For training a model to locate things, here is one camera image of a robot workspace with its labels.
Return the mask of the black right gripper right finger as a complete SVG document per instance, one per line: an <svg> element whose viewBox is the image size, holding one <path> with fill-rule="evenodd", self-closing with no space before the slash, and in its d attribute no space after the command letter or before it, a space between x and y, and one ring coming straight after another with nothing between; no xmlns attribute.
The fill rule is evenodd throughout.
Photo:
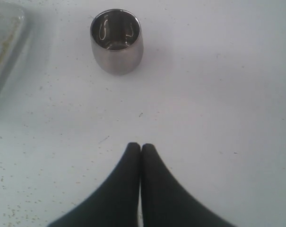
<svg viewBox="0 0 286 227"><path fill-rule="evenodd" d="M141 203L146 227L230 227L174 178L152 144L141 151Z"/></svg>

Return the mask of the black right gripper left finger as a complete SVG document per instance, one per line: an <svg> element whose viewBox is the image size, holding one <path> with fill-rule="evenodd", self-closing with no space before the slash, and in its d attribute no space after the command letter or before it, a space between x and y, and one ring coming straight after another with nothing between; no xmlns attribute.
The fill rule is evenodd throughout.
<svg viewBox="0 0 286 227"><path fill-rule="evenodd" d="M140 187L140 145L127 145L108 178L51 227L136 227Z"/></svg>

